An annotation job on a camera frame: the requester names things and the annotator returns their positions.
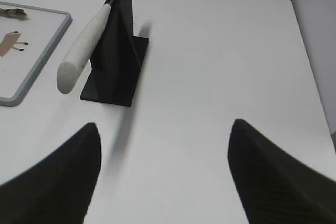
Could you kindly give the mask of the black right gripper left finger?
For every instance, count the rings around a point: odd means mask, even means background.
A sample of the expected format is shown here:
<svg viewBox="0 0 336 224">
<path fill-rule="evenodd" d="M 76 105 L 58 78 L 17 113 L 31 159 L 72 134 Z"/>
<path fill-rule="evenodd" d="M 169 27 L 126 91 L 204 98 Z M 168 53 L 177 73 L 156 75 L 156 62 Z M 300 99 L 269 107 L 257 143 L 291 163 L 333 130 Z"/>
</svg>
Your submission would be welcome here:
<svg viewBox="0 0 336 224">
<path fill-rule="evenodd" d="M 1 223 L 83 223 L 101 169 L 101 141 L 87 123 L 39 163 L 1 184 Z"/>
</svg>

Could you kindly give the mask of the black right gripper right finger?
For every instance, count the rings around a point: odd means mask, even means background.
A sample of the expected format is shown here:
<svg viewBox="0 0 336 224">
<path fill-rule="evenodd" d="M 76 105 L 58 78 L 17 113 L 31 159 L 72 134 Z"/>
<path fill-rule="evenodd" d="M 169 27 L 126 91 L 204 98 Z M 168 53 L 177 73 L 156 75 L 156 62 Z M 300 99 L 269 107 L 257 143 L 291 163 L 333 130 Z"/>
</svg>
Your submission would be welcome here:
<svg viewBox="0 0 336 224">
<path fill-rule="evenodd" d="M 234 121 L 227 159 L 249 223 L 335 223 L 335 181 L 243 119 Z"/>
</svg>

